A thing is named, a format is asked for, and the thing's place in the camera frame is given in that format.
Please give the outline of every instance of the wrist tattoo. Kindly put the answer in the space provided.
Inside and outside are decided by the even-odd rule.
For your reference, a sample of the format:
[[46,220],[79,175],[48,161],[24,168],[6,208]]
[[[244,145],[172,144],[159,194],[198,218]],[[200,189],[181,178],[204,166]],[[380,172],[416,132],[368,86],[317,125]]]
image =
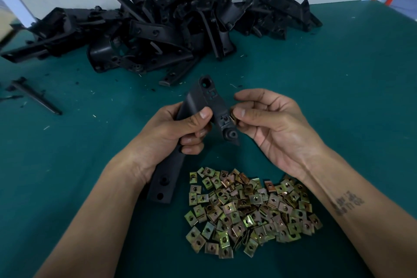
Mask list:
[[352,192],[347,191],[343,196],[336,198],[336,202],[332,202],[331,205],[337,215],[343,215],[350,210],[353,210],[355,206],[361,206],[364,203],[365,202],[361,198]]

